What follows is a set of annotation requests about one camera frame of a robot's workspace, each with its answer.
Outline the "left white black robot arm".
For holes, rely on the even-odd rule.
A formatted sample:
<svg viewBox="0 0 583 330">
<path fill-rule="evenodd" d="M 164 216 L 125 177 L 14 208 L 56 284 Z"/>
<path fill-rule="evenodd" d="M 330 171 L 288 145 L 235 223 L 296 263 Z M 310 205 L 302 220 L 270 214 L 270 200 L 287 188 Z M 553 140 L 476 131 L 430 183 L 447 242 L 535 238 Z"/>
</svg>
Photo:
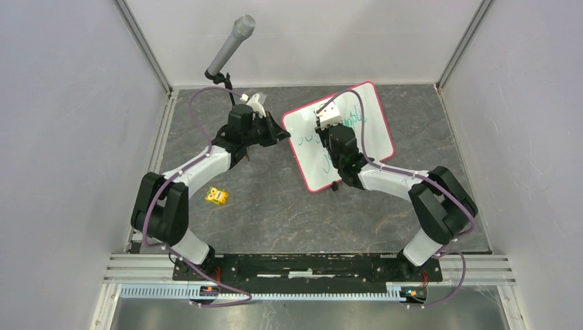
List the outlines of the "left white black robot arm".
<svg viewBox="0 0 583 330">
<path fill-rule="evenodd" d="M 158 240 L 183 259 L 199 280 L 208 280 L 216 271 L 211 258 L 214 250 L 189 228 L 189 200 L 193 193 L 211 179 L 236 166 L 248 155 L 250 146 L 273 146 L 290 138 L 271 113 L 236 104 L 228 121 L 218 131 L 210 146 L 174 170 L 145 174 L 140 183 L 130 224 L 144 238 Z"/>
</svg>

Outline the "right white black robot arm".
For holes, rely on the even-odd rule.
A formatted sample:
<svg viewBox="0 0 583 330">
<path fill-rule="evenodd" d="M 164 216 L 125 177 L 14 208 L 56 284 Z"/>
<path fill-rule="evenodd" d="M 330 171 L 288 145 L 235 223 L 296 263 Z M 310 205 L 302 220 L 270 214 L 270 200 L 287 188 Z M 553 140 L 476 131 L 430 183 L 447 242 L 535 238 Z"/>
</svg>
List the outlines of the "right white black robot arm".
<svg viewBox="0 0 583 330">
<path fill-rule="evenodd" d="M 398 253 L 397 272 L 403 279 L 417 279 L 428 259 L 474 229 L 478 208 L 448 168 L 413 171 L 374 162 L 359 149 L 355 131 L 343 124 L 318 127 L 316 133 L 346 185 L 412 204 L 421 228 Z"/>
</svg>

